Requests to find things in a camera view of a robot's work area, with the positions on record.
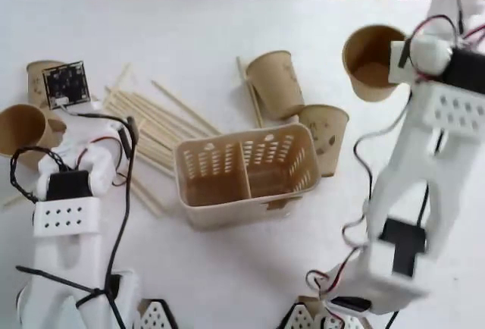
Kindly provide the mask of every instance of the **white table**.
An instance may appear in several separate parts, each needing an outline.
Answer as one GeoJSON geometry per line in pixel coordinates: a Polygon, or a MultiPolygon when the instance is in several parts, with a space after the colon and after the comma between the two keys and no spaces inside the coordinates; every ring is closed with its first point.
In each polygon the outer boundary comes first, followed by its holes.
{"type": "MultiPolygon", "coordinates": [[[[310,268],[331,269],[348,252],[344,222],[359,215],[367,178],[352,155],[363,133],[389,124],[403,106],[407,87],[378,104],[358,99],[343,70],[341,49],[366,24],[390,24],[410,32],[428,1],[418,0],[0,0],[0,109],[27,100],[25,66],[38,59],[84,60],[90,89],[103,96],[124,63],[137,76],[154,78],[222,131],[249,129],[253,111],[241,87],[235,57],[288,49],[307,104],[326,103],[350,114],[338,171],[296,202],[280,221],[194,231],[177,210],[175,184],[146,166],[137,171],[173,216],[160,220],[133,201],[117,256],[118,267],[142,277],[144,297],[168,301],[181,328],[276,327],[297,295],[309,293],[310,268]]],[[[139,82],[147,96],[160,95],[139,82]]],[[[362,154],[379,171],[396,131],[365,143],[362,154]]],[[[462,213],[433,275],[440,286],[396,319],[395,328],[480,327],[485,255],[482,221],[485,154],[471,172],[462,213]]],[[[12,192],[8,163],[0,164],[0,194],[12,192]]],[[[33,179],[25,172],[21,179],[33,179]]],[[[413,190],[393,213],[414,220],[422,190],[413,190]]],[[[105,214],[111,247],[124,209],[122,189],[112,190],[105,214]]],[[[32,263],[33,207],[23,202],[0,213],[0,326],[14,326],[14,298],[27,276],[14,270],[32,263]]],[[[376,328],[388,316],[372,317],[376,328]]]]}

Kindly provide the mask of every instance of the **brown paper cup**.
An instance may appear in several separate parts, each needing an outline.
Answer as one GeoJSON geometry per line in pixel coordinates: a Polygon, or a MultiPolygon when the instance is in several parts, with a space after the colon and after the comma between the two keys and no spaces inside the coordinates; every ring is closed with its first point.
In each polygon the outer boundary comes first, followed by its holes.
{"type": "Polygon", "coordinates": [[[291,117],[305,105],[288,51],[259,56],[249,64],[247,74],[272,118],[291,117]]]}
{"type": "MultiPolygon", "coordinates": [[[[33,105],[17,104],[0,113],[0,155],[11,157],[23,146],[53,148],[59,146],[66,125],[49,110],[33,105]]],[[[19,156],[19,161],[33,170],[44,157],[41,152],[28,151],[19,156]]]]}
{"type": "Polygon", "coordinates": [[[31,105],[39,108],[47,108],[49,106],[42,71],[63,64],[65,63],[60,61],[43,60],[34,61],[27,65],[27,75],[29,77],[28,95],[31,105]]]}
{"type": "Polygon", "coordinates": [[[313,137],[321,176],[333,176],[349,115],[330,105],[307,105],[300,111],[299,120],[313,137]]]}
{"type": "Polygon", "coordinates": [[[343,46],[343,66],[355,94],[366,102],[387,98],[397,84],[388,82],[391,41],[405,35],[388,26],[367,26],[355,31],[343,46]]]}

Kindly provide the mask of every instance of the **hole pattern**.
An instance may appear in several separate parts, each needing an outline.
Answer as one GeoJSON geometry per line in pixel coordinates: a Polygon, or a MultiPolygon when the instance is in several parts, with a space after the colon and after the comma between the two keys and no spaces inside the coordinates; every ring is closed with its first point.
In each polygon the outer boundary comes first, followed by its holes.
{"type": "MultiPolygon", "coordinates": [[[[81,212],[82,210],[83,209],[81,207],[78,207],[77,209],[67,208],[65,212],[63,212],[60,209],[57,209],[55,211],[55,214],[60,215],[61,218],[63,218],[63,216],[65,216],[65,215],[73,215],[73,218],[74,218],[76,216],[76,212],[81,212]]],[[[45,215],[50,215],[51,214],[51,211],[50,210],[46,210],[44,214],[45,215]]],[[[81,224],[82,222],[83,221],[81,219],[77,219],[76,220],[76,224],[78,224],[78,225],[81,224]]],[[[70,226],[70,221],[69,220],[65,221],[65,224],[67,226],[70,226]]],[[[60,226],[61,226],[61,222],[59,222],[59,221],[55,222],[54,227],[60,227],[60,226]]],[[[45,223],[44,224],[44,228],[49,228],[49,227],[52,227],[49,223],[45,223]]]]}
{"type": "Polygon", "coordinates": [[[203,152],[184,151],[183,160],[189,179],[229,174],[234,169],[235,148],[235,144],[227,144],[224,149],[217,149],[214,144],[208,143],[203,152]]]}
{"type": "Polygon", "coordinates": [[[484,122],[484,106],[477,99],[441,94],[435,103],[434,120],[450,129],[478,133],[484,122]]]}

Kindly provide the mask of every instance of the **wooden stick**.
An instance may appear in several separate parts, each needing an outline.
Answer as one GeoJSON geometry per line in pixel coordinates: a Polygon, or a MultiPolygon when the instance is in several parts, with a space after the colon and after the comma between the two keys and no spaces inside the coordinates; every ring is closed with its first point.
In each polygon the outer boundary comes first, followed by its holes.
{"type": "Polygon", "coordinates": [[[160,105],[157,105],[154,102],[146,99],[144,96],[141,96],[139,93],[134,92],[133,95],[134,95],[135,98],[143,100],[143,102],[145,103],[145,106],[147,108],[150,108],[154,113],[157,114],[157,116],[159,116],[161,119],[166,121],[166,123],[169,123],[169,124],[173,125],[174,127],[179,128],[184,133],[187,133],[189,137],[195,138],[197,136],[203,136],[203,137],[209,137],[210,136],[209,133],[205,132],[204,130],[201,130],[200,128],[198,128],[196,126],[194,126],[193,124],[189,123],[188,121],[185,121],[184,119],[175,115],[174,113],[162,108],[160,105]],[[192,130],[194,133],[197,133],[197,134],[194,135],[193,133],[186,131],[184,129],[184,127],[189,128],[190,130],[192,130]]]}
{"type": "MultiPolygon", "coordinates": [[[[120,116],[123,114],[119,109],[116,109],[113,105],[108,105],[107,110],[109,110],[111,113],[118,114],[120,116]]],[[[152,139],[156,140],[158,143],[163,145],[165,148],[169,149],[170,151],[172,148],[179,142],[179,141],[173,141],[173,140],[166,140],[165,136],[162,136],[158,131],[156,131],[153,127],[149,127],[149,123],[147,122],[147,125],[143,130],[140,131],[140,134],[144,133],[149,135],[152,139]]]]}
{"type": "Polygon", "coordinates": [[[174,166],[173,159],[171,156],[164,155],[159,149],[151,146],[139,145],[140,153],[150,157],[154,161],[159,161],[162,165],[166,165],[167,168],[172,168],[174,166]]]}
{"type": "Polygon", "coordinates": [[[120,75],[118,75],[118,77],[114,81],[113,87],[111,89],[109,89],[109,94],[106,97],[106,99],[103,101],[103,107],[105,107],[109,103],[109,101],[110,101],[111,96],[113,95],[113,93],[116,93],[121,88],[121,81],[127,75],[128,70],[130,69],[130,67],[131,67],[131,63],[130,62],[126,63],[123,66],[123,70],[121,71],[120,75]]]}
{"type": "Polygon", "coordinates": [[[157,83],[156,81],[152,80],[152,84],[160,91],[165,93],[166,96],[168,96],[172,101],[174,101],[175,104],[180,106],[184,111],[192,115],[200,124],[204,125],[208,130],[210,130],[214,134],[221,134],[219,130],[214,127],[212,124],[207,122],[203,117],[201,117],[199,114],[197,114],[195,111],[193,111],[191,108],[189,108],[187,105],[183,104],[179,99],[177,99],[171,92],[166,90],[162,85],[157,83]]]}
{"type": "Polygon", "coordinates": [[[151,160],[150,158],[146,157],[142,153],[138,153],[137,152],[136,153],[136,157],[139,158],[140,160],[144,161],[148,165],[152,166],[154,169],[160,171],[161,173],[166,174],[169,177],[175,177],[175,174],[174,174],[173,171],[171,171],[170,169],[166,168],[165,166],[163,166],[163,165],[161,165],[161,164],[159,164],[157,162],[154,162],[153,160],[151,160]]]}
{"type": "Polygon", "coordinates": [[[155,198],[135,177],[132,177],[131,188],[135,196],[142,201],[142,203],[150,209],[150,211],[158,218],[161,217],[161,210],[165,211],[163,204],[155,198]]]}
{"type": "Polygon", "coordinates": [[[248,78],[246,77],[246,71],[244,70],[243,63],[241,62],[241,58],[238,56],[236,58],[237,68],[239,69],[239,75],[241,76],[242,81],[248,87],[249,95],[251,96],[252,106],[255,109],[256,114],[256,127],[262,128],[264,126],[263,118],[261,116],[261,111],[259,109],[258,97],[256,96],[255,87],[249,82],[248,78]]]}
{"type": "Polygon", "coordinates": [[[160,123],[159,121],[157,121],[156,119],[154,119],[152,115],[147,113],[147,111],[143,108],[142,105],[137,104],[137,102],[131,100],[124,93],[122,93],[122,92],[117,93],[117,95],[115,96],[115,99],[116,99],[117,102],[119,102],[119,103],[125,105],[125,107],[128,107],[129,109],[131,109],[134,113],[140,114],[146,120],[152,122],[153,124],[157,124],[157,126],[159,128],[161,128],[162,130],[164,130],[165,133],[168,136],[170,136],[175,142],[179,142],[179,141],[181,141],[181,139],[183,139],[183,136],[180,136],[179,134],[177,134],[176,130],[171,129],[168,126],[165,126],[162,123],[160,123]]]}
{"type": "Polygon", "coordinates": [[[2,206],[4,208],[7,208],[8,206],[10,205],[13,205],[17,202],[19,202],[21,199],[23,198],[23,195],[20,194],[20,193],[15,193],[14,195],[12,196],[9,196],[7,199],[5,199],[3,202],[2,202],[2,206]]]}

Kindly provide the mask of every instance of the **plastic basket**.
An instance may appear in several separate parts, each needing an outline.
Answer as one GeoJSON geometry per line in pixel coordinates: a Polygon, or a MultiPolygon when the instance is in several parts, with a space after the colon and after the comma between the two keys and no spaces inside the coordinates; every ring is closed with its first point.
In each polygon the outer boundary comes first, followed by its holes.
{"type": "Polygon", "coordinates": [[[288,200],[320,180],[302,124],[182,142],[174,160],[180,201],[200,228],[286,215],[288,200]]]}

